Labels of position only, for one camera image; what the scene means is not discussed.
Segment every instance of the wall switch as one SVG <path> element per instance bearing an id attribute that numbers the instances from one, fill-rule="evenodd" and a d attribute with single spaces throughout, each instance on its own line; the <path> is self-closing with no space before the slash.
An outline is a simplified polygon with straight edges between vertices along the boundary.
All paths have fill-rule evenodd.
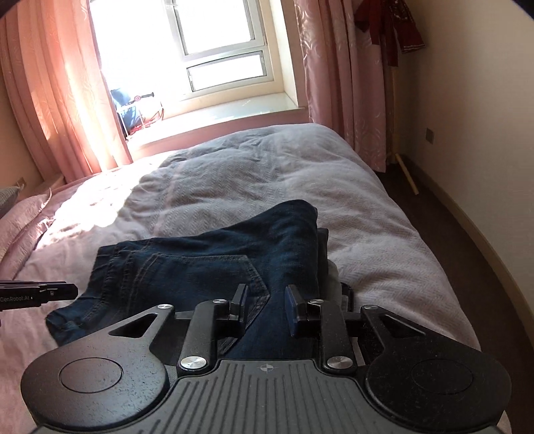
<path id="1" fill-rule="evenodd" d="M 434 132 L 430 128 L 427 128 L 427 133 L 426 133 L 425 139 L 430 144 L 434 143 Z"/>
<path id="2" fill-rule="evenodd" d="M 22 190 L 26 186 L 26 180 L 22 176 L 17 181 L 17 186 L 20 187 Z"/>

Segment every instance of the silver screw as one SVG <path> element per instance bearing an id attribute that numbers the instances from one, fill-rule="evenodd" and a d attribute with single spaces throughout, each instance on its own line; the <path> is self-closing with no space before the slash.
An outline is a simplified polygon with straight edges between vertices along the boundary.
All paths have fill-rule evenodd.
<path id="1" fill-rule="evenodd" d="M 352 366 L 352 360 L 344 355 L 335 355 L 330 357 L 326 364 L 332 369 L 348 369 Z"/>
<path id="2" fill-rule="evenodd" d="M 202 369 L 207 364 L 208 362 L 206 361 L 206 359 L 199 355 L 190 355 L 189 357 L 184 357 L 180 361 L 180 365 L 182 365 L 182 368 L 189 370 Z"/>

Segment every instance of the blue denim jeans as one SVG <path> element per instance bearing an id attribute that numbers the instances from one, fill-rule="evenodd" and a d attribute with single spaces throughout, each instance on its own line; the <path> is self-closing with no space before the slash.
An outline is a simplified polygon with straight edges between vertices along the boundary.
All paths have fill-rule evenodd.
<path id="1" fill-rule="evenodd" d="M 303 200 L 194 237 L 104 246 L 86 292 L 51 312 L 46 325 L 63 345 L 157 304 L 191 311 L 202 301 L 231 299 L 238 284 L 246 283 L 247 331 L 237 342 L 223 341 L 219 352 L 250 360 L 310 357 L 313 342 L 289 335 L 284 291 L 295 284 L 305 299 L 319 296 L 318 253 L 323 250 L 319 269 L 324 269 L 326 248 L 318 248 L 317 210 Z"/>

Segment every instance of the red cloth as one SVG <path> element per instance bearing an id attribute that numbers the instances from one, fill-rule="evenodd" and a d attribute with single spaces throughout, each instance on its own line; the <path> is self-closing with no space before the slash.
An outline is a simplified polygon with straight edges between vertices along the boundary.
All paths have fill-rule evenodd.
<path id="1" fill-rule="evenodd" d="M 403 54 L 425 47 L 404 0 L 364 0 L 354 14 L 354 21 L 363 32 L 369 30 L 375 45 L 380 45 L 380 35 L 384 35 L 389 66 L 398 66 L 395 31 Z"/>

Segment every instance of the wooden baseboard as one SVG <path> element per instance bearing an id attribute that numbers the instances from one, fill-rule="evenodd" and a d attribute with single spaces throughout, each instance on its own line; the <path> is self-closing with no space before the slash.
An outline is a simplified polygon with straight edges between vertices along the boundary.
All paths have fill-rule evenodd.
<path id="1" fill-rule="evenodd" d="M 408 157 L 404 157 L 404 160 L 414 177 L 436 195 L 439 201 L 450 211 L 458 223 L 460 223 L 464 231 L 467 232 L 482 255 L 485 257 L 486 261 L 493 269 L 493 272 L 496 274 L 506 293 L 510 297 L 517 315 L 525 327 L 525 331 L 530 339 L 530 343 L 532 344 L 532 347 L 534 347 L 534 313 L 529 307 L 527 300 L 519 289 L 519 286 L 515 282 L 514 278 L 504 265 L 499 255 L 497 255 L 497 252 L 493 249 L 486 237 L 484 237 L 484 235 L 475 226 L 475 223 L 472 222 L 469 216 L 449 196 L 449 194 L 446 193 L 445 190 L 443 190 L 436 183 L 436 181 L 434 181 Z"/>

